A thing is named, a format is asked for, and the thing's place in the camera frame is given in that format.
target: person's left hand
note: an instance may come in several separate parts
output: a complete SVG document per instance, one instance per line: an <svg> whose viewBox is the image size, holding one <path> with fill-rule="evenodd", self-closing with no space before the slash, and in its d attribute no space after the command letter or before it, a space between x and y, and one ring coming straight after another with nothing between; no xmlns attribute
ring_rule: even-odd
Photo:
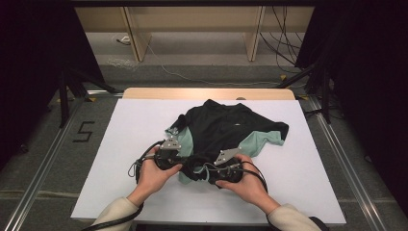
<svg viewBox="0 0 408 231"><path fill-rule="evenodd" d="M153 147L148 153L155 153L159 147ZM176 174L182 165L177 165L167 170L161 170L156 166L154 160L144 160L140 169L139 183L128 199L136 206L140 206L142 202L151 194L159 191L165 182L172 175Z"/></svg>

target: garment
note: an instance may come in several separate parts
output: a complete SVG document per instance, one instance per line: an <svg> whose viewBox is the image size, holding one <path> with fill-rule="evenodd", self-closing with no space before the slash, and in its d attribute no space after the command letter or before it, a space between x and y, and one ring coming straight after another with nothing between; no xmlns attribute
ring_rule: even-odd
<svg viewBox="0 0 408 231"><path fill-rule="evenodd" d="M242 154L257 156L266 142L283 145L289 125L258 115L242 103L226 106L209 99L179 115L166 131L181 144L179 156L189 157L179 174L179 180L187 184L201 179L192 171L194 162L213 163L221 150L237 147Z"/></svg>
<svg viewBox="0 0 408 231"><path fill-rule="evenodd" d="M108 205L99 215L94 224L126 217L137 211L127 198L121 197ZM267 216L268 221L282 231L319 231L320 229L306 216L298 212L294 206L285 204ZM128 231L132 221L103 229L104 231Z"/></svg>

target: beige sleeve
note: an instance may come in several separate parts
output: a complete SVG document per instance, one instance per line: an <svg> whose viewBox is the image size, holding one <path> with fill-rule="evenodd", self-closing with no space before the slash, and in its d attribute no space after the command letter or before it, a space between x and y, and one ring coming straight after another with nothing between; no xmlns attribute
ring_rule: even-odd
<svg viewBox="0 0 408 231"><path fill-rule="evenodd" d="M127 198L121 197L109 204L99 215L93 224L103 223L119 218L127 217L138 210ZM128 231L132 225L132 220L125 223L103 229L104 231Z"/></svg>
<svg viewBox="0 0 408 231"><path fill-rule="evenodd" d="M285 204L268 214L268 220L282 231L319 231L317 225L296 210L293 205Z"/></svg>

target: white table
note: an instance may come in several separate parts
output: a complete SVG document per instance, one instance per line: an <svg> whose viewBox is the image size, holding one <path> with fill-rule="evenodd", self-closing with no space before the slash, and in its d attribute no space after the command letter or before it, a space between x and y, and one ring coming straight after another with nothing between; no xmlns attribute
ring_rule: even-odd
<svg viewBox="0 0 408 231"><path fill-rule="evenodd" d="M120 99L72 218L95 219L110 202L136 185L127 175L132 163L180 114L205 100ZM265 175L269 194L291 203L307 216L327 224L344 224L344 216L327 178L317 148L295 100L216 100L239 102L273 121L290 125L283 146L267 144L253 159ZM138 223L268 225L265 214L227 190L206 182L183 185L172 177L144 203Z"/></svg>

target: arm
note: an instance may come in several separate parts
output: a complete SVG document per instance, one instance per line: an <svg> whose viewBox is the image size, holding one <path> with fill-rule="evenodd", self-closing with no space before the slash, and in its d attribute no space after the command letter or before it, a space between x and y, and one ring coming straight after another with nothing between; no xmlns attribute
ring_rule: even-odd
<svg viewBox="0 0 408 231"><path fill-rule="evenodd" d="M237 154L236 157L242 162L252 163L248 156ZM244 163L243 168L258 173L257 169L251 164ZM320 230L309 218L298 212L294 206L281 206L268 195L261 181L254 175L244 173L239 183L216 181L216 184L224 189L233 191L242 200L260 208L267 215L268 221L280 230Z"/></svg>
<svg viewBox="0 0 408 231"><path fill-rule="evenodd" d="M140 169L139 183L127 196L121 197L110 205L99 215L94 224L124 218L135 213L139 206L153 193L159 191L172 175L176 174L182 165L177 165L168 170L159 169L153 160L145 160ZM128 221L113 227L103 229L104 231L127 231L132 221Z"/></svg>

